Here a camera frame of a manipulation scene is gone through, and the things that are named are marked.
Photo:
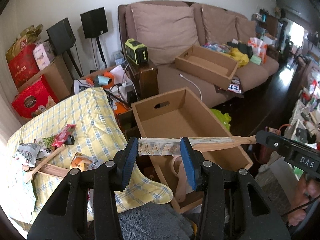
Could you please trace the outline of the person right hand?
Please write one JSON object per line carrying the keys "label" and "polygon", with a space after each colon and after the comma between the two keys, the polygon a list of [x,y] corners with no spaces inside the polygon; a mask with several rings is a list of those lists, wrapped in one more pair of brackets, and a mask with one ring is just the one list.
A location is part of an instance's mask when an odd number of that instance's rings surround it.
{"label": "person right hand", "polygon": [[[302,175],[297,183],[295,196],[291,203],[291,209],[295,209],[303,204],[308,203],[309,197],[316,198],[319,196],[319,182],[314,179],[306,180],[305,175]],[[306,217],[307,207],[300,208],[288,215],[289,224],[297,226]]]}

